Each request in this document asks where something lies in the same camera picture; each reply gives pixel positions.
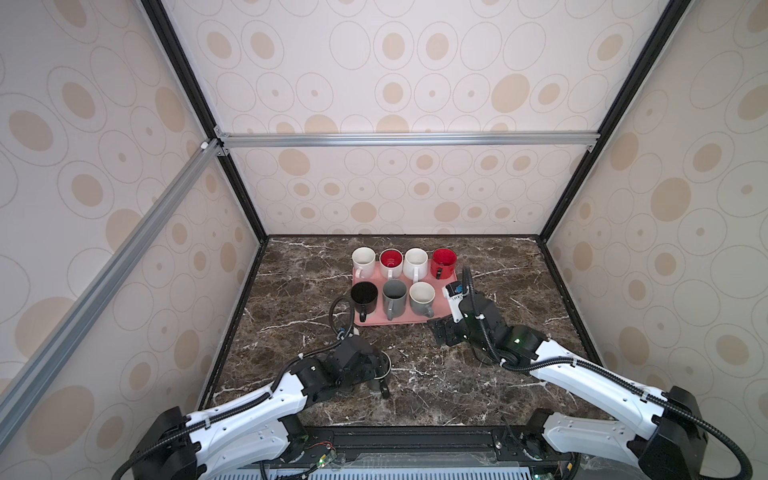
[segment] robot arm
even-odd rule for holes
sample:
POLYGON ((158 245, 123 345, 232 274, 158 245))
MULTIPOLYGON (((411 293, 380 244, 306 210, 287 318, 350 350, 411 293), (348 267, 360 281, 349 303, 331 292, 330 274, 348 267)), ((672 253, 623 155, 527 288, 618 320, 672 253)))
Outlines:
MULTIPOLYGON (((132 465, 134 477, 204 480, 261 460, 291 462, 303 454, 307 440, 298 412, 331 399, 339 389, 363 382, 376 384, 386 398, 388 370, 385 354, 360 336, 347 336, 327 354, 298 358, 280 373, 277 384, 186 417, 178 407, 167 410, 157 417, 132 454, 132 458, 143 457, 132 465), (159 442, 168 444, 141 455, 159 442)), ((331 460, 322 458, 318 466, 331 460)))
POLYGON ((507 326, 494 303, 475 292, 467 269, 463 277, 463 283, 445 287, 452 315, 428 322, 438 343, 470 343, 501 367, 552 382, 616 419, 578 419, 539 409, 529 426, 534 422, 541 435, 514 439, 516 444, 527 444, 536 452, 551 447, 557 452, 610 458, 639 467, 653 480, 698 480, 709 432, 742 465, 741 473, 733 478, 751 477, 749 459, 738 445, 701 419, 697 401, 689 392, 679 387, 664 392, 633 382, 581 358, 537 330, 507 326))

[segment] white mug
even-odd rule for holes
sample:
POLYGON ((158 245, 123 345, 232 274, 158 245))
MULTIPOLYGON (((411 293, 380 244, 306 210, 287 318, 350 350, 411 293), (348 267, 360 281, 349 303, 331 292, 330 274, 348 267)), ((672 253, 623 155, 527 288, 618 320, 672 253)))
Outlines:
POLYGON ((391 280, 402 274, 402 253, 400 250, 388 248, 379 255, 381 273, 384 278, 391 280))
POLYGON ((428 318, 435 316, 435 310, 432 309, 432 304, 435 302, 435 287, 427 282, 416 282, 411 285, 408 293, 411 297, 409 304, 412 312, 428 318))
POLYGON ((355 265, 355 278, 371 278, 376 271, 376 252, 368 247, 360 247, 352 252, 355 265))
POLYGON ((402 272, 409 279, 413 280, 413 283, 426 278, 428 271, 429 255, 427 255, 424 250, 420 248, 412 248, 406 252, 406 259, 402 265, 402 272))

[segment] black frame edge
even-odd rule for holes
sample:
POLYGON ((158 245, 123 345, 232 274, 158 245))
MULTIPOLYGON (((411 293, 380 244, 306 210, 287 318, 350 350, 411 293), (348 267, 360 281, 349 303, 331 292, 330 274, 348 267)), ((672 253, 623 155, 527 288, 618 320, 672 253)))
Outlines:
POLYGON ((267 237, 267 239, 259 245, 259 250, 256 252, 256 258, 253 260, 253 265, 250 268, 248 277, 246 277, 245 285, 243 286, 243 292, 240 294, 240 298, 238 299, 237 305, 235 306, 234 314, 232 315, 230 325, 227 327, 227 332, 224 334, 224 340, 221 343, 221 348, 219 348, 219 351, 216 352, 214 368, 211 370, 208 381, 205 384, 205 389, 203 390, 203 396, 201 397, 200 405, 197 406, 198 410, 204 410, 208 402, 210 402, 214 397, 216 386, 221 377, 221 373, 224 370, 224 364, 227 362, 227 357, 229 357, 230 348, 232 348, 232 342, 234 341, 235 334, 237 333, 237 328, 240 326, 240 319, 243 318, 243 311, 245 310, 246 303, 250 298, 253 284, 256 281, 256 275, 259 273, 259 266, 261 266, 261 261, 264 259, 264 255, 266 255, 266 247, 269 245, 269 243, 270 238, 267 237))
POLYGON ((568 288, 565 286, 563 277, 560 275, 560 270, 558 270, 558 266, 555 265, 554 258, 552 258, 552 254, 549 252, 546 242, 539 237, 536 240, 536 244, 541 251, 541 255, 544 257, 544 263, 547 265, 547 270, 549 270, 549 274, 552 275, 554 284, 558 288, 558 292, 560 292, 560 297, 565 305, 565 311, 568 313, 568 316, 571 317, 571 323, 573 323, 573 326, 576 329, 576 334, 581 341, 581 345, 584 346, 584 351, 587 353, 587 360, 592 363, 597 363, 599 366, 603 366, 602 361, 600 361, 600 356, 598 355, 598 350, 594 347, 592 337, 590 337, 587 327, 584 326, 584 321, 581 319, 581 315, 579 315, 578 310, 576 310, 576 304, 571 298, 568 288))
MULTIPOLYGON (((157 38, 160 39, 160 43, 163 45, 163 49, 176 72, 184 93, 187 95, 198 120, 200 120, 200 124, 203 126, 204 133, 208 138, 218 138, 220 141, 216 132, 216 119, 210 111, 203 90, 200 88, 200 83, 197 82, 192 66, 189 60, 187 60, 186 54, 184 54, 184 49, 179 42, 179 38, 161 0, 141 0, 141 4, 144 6, 144 10, 152 23, 155 33, 157 33, 157 38)), ((256 237, 260 242, 266 242, 267 235, 264 225, 262 225, 256 208, 253 206, 253 202, 246 191, 245 183, 240 177, 240 173, 237 171, 229 151, 226 148, 223 151, 226 155, 219 157, 221 167, 227 175, 232 190, 234 190, 250 226, 256 233, 256 237)))
POLYGON ((627 76, 627 80, 624 81, 621 90, 619 90, 616 95, 614 103, 611 105, 611 108, 603 119, 603 123, 600 125, 600 128, 598 128, 600 138, 592 147, 591 151, 587 150, 587 153, 582 157, 576 171, 568 181, 568 185, 563 191, 563 194, 560 196, 557 205, 555 205, 554 210, 547 219, 547 223, 545 223, 544 228, 541 229, 540 237, 543 243, 549 241, 554 230, 559 225, 560 220, 562 220, 565 215, 565 211, 576 197, 581 185, 586 181, 592 165, 594 165, 594 162, 600 157, 605 145, 611 139, 611 135, 621 122, 621 118, 629 108, 637 91, 640 89, 645 78, 648 76, 648 73, 656 63, 662 50, 664 50, 667 40, 674 32, 677 23, 683 17, 683 14, 690 3, 691 0, 670 0, 667 7, 664 9, 664 12, 662 12, 654 30, 645 42, 643 50, 637 57, 637 61, 632 66, 632 69, 627 76))

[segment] red mug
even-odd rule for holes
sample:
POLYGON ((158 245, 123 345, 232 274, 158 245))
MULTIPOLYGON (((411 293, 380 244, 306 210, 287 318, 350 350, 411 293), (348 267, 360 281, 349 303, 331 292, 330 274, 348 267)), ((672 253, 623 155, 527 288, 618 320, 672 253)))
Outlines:
POLYGON ((457 259, 458 257, 453 250, 438 248, 432 254, 432 259, 429 261, 429 272, 437 280, 449 278, 454 273, 457 259))

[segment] black cable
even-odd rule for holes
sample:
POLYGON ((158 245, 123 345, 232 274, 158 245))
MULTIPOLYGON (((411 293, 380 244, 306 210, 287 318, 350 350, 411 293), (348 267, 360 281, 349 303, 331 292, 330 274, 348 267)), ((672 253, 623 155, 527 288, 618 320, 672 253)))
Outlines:
POLYGON ((354 327, 354 321, 355 321, 355 307, 352 303, 352 299, 348 296, 340 296, 336 298, 336 300, 331 303, 331 308, 328 310, 328 324, 333 329, 333 332, 336 334, 336 338, 339 338, 339 330, 336 329, 336 325, 333 322, 333 311, 336 309, 336 306, 339 305, 341 302, 346 302, 346 304, 349 306, 349 323, 347 324, 346 331, 344 332, 344 336, 341 338, 346 338, 347 336, 352 335, 352 328, 354 327))
MULTIPOLYGON (((622 379, 621 377, 615 375, 614 373, 609 372, 608 370, 600 366, 597 366, 592 362, 587 362, 583 359, 573 359, 569 356, 558 356, 552 359, 542 360, 540 362, 532 363, 529 366, 512 366, 512 365, 509 365, 509 361, 507 361, 507 362, 502 362, 502 368, 509 370, 510 372, 527 373, 527 372, 532 372, 533 370, 542 369, 546 366, 561 365, 561 364, 580 366, 587 370, 595 372, 598 375, 611 380, 613 383, 616 383, 617 385, 628 390, 629 392, 632 392, 637 396, 642 397, 643 394, 645 393, 645 391, 640 387, 633 385, 632 383, 629 383, 628 381, 622 379)), ((729 439, 727 435, 722 433, 717 427, 691 414, 686 409, 682 409, 672 404, 671 402, 668 402, 666 399, 660 399, 657 396, 648 395, 646 397, 646 400, 648 402, 651 402, 655 405, 660 406, 661 408, 669 412, 672 412, 673 414, 677 415, 683 420, 687 420, 688 422, 691 422, 694 425, 701 427, 704 431, 709 432, 714 438, 720 440, 736 456, 737 460, 739 461, 741 470, 739 471, 739 473, 737 473, 733 477, 718 478, 718 477, 709 477, 706 475, 699 475, 699 480, 749 480, 750 478, 752 478, 752 473, 753 473, 752 463, 750 462, 749 458, 733 440, 729 439)))
POLYGON ((499 356, 498 352, 496 351, 496 347, 491 341, 491 333, 489 332, 488 321, 485 318, 478 318, 480 316, 480 312, 478 311, 478 306, 475 302, 475 281, 472 280, 472 272, 468 266, 465 266, 464 270, 462 270, 462 284, 466 285, 467 287, 469 302, 472 304, 472 313, 475 314, 475 319, 480 325, 480 333, 482 333, 485 343, 485 351, 487 352, 488 356, 491 357, 491 360, 493 360, 494 363, 499 363, 502 358, 499 356))
POLYGON ((483 362, 482 359, 478 356, 477 350, 474 346, 470 346, 469 348, 472 349, 472 355, 475 357, 475 360, 480 362, 481 365, 496 365, 496 362, 483 362))
MULTIPOLYGON (((336 306, 337 303, 338 302, 334 302, 334 304, 332 306, 332 310, 331 310, 332 313, 330 314, 331 317, 333 317, 333 308, 336 306)), ((350 326, 348 327, 347 331, 348 332, 352 331, 351 322, 350 322, 350 326)), ((290 369, 290 367, 293 364, 295 364, 296 362, 299 362, 302 358, 307 358, 307 357, 315 356, 318 353, 323 353, 323 352, 326 352, 328 350, 335 349, 337 346, 339 346, 341 344, 341 342, 342 342, 342 340, 338 340, 338 341, 332 343, 331 345, 325 346, 325 347, 323 347, 321 349, 314 350, 314 351, 309 352, 307 354, 304 354, 302 356, 297 356, 295 359, 292 359, 288 363, 283 365, 283 368, 280 370, 280 373, 278 374, 277 378, 275 378, 275 380, 272 382, 272 386, 270 387, 270 390, 272 391, 272 393, 275 393, 275 391, 277 391, 277 387, 280 385, 280 380, 283 379, 283 377, 285 376, 286 372, 288 372, 288 370, 290 369)), ((271 397, 271 394, 264 393, 261 396, 259 396, 258 398, 254 399, 254 400, 251 400, 250 402, 244 403, 241 406, 237 406, 237 407, 235 407, 233 409, 227 410, 226 412, 222 412, 222 413, 218 413, 216 415, 212 415, 211 417, 209 417, 207 424, 211 425, 213 423, 220 422, 221 420, 228 419, 229 417, 231 417, 233 415, 237 415, 239 413, 245 412, 246 410, 252 409, 253 407, 259 405, 261 402, 267 400, 270 397, 271 397)), ((127 472, 129 469, 131 469, 131 467, 136 465, 143 458, 151 455, 152 453, 156 452, 158 449, 161 449, 164 446, 166 446, 166 445, 168 445, 168 444, 170 444, 172 442, 175 442, 176 440, 182 438, 185 435, 189 435, 192 432, 196 432, 197 430, 202 429, 204 426, 206 426, 206 422, 205 421, 200 421, 198 423, 194 423, 193 425, 189 425, 188 427, 185 427, 185 428, 179 430, 178 432, 174 433, 173 435, 171 435, 169 437, 166 437, 165 439, 162 439, 159 442, 156 442, 154 445, 149 446, 148 448, 146 448, 145 450, 137 453, 136 455, 131 456, 128 460, 125 461, 125 463, 123 465, 120 465, 120 468, 118 468, 115 471, 114 475, 112 475, 112 480, 120 480, 120 478, 123 475, 125 475, 125 472, 127 472)))
POLYGON ((153 445, 150 445, 146 449, 142 450, 141 452, 137 453, 136 455, 131 456, 128 460, 125 461, 123 465, 120 465, 120 467, 115 471, 115 473, 112 475, 112 480, 120 480, 123 475, 125 475, 125 472, 127 472, 131 467, 136 465, 138 462, 146 458, 147 456, 155 453, 157 450, 162 449, 166 445, 176 442, 178 439, 184 437, 185 435, 189 435, 192 432, 196 432, 197 430, 202 429, 206 424, 210 425, 212 423, 220 422, 221 420, 228 419, 233 415, 238 415, 242 412, 245 412, 248 409, 252 409, 253 407, 259 405, 260 403, 264 402, 270 397, 269 393, 264 393, 261 396, 259 396, 256 399, 251 400, 250 402, 246 402, 241 406, 237 406, 233 409, 227 410, 226 412, 217 413, 216 415, 212 415, 208 422, 204 420, 200 420, 197 423, 194 423, 192 425, 189 425, 188 427, 185 427, 178 432, 174 433, 171 436, 166 437, 165 439, 160 440, 159 442, 154 443, 153 445))

